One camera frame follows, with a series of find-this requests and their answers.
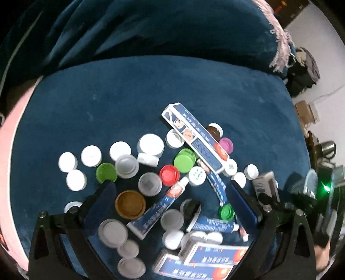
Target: red bottle cap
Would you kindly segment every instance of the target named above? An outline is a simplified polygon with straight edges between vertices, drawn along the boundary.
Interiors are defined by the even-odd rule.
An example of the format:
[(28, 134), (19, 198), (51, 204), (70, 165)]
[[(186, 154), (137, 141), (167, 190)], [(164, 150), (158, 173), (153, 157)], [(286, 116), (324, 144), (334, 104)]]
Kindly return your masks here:
[(173, 165), (165, 165), (159, 172), (159, 177), (164, 186), (170, 187), (180, 179), (180, 172)]

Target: pink bottle cap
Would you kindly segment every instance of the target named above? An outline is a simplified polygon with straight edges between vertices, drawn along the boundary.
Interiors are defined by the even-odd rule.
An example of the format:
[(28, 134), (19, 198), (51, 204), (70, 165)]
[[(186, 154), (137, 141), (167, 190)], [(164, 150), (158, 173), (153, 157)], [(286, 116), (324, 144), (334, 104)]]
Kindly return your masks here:
[(234, 144), (229, 138), (223, 137), (219, 140), (219, 145), (228, 153), (231, 154), (234, 151)]

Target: metal kettle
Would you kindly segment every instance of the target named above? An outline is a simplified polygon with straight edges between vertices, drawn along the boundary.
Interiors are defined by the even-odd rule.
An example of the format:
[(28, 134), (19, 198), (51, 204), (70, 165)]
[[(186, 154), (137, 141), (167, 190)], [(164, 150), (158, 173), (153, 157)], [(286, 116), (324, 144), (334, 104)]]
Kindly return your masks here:
[(336, 154), (336, 147), (334, 140), (329, 140), (316, 145), (316, 152), (319, 157), (332, 159)]

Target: white wall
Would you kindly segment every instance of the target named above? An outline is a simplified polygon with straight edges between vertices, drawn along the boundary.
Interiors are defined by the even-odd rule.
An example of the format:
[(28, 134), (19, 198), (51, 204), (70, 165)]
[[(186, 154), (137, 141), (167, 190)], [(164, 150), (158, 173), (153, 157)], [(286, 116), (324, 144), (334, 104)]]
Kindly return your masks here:
[(345, 165), (345, 45), (326, 16), (313, 4), (306, 7), (287, 27), (297, 47), (305, 47), (320, 72), (317, 85), (294, 98), (311, 102), (344, 86), (331, 96), (315, 100), (320, 122), (309, 128), (319, 140), (337, 144), (337, 165)]

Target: brown bottle cap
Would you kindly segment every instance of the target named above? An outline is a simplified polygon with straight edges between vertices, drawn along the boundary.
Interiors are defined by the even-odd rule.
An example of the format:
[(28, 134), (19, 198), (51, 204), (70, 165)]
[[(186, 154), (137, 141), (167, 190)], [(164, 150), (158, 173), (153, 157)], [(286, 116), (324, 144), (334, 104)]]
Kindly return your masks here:
[(218, 129), (216, 129), (215, 127), (211, 127), (211, 126), (207, 126), (206, 130), (208, 131), (208, 133), (210, 133), (212, 135), (212, 137), (216, 140), (219, 141), (220, 140), (220, 132)]
[(122, 218), (134, 220), (144, 214), (146, 201), (137, 191), (124, 191), (116, 198), (115, 209)]

